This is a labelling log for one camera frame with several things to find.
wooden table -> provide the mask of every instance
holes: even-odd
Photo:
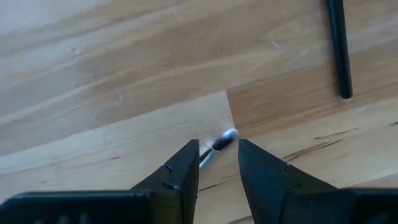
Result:
[[[128,189],[236,126],[337,187],[398,186],[398,1],[345,0],[354,97],[317,0],[0,2],[0,199]],[[233,146],[195,223],[251,223]]]

black plastic jaw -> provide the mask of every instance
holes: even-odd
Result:
[[[336,189],[239,142],[239,169],[255,223],[398,223],[398,190]]]
[[[198,176],[191,140],[132,190],[19,194],[0,206],[0,223],[193,223]]]

wood grain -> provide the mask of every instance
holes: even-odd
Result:
[[[397,187],[398,1],[344,4],[350,100],[323,1],[1,1],[0,200],[128,189],[233,125],[337,187]],[[201,173],[195,223],[252,223],[237,151]]]

light wood surface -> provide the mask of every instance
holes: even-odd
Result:
[[[232,126],[337,187],[398,187],[398,1],[344,4],[350,100],[323,1],[1,1],[0,200],[128,189]],[[252,223],[237,150],[195,223]]]

wooden board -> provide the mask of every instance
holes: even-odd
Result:
[[[233,125],[337,187],[398,187],[398,1],[344,4],[350,100],[323,1],[0,2],[0,200],[128,189]],[[195,223],[252,223],[237,151],[201,173]]]

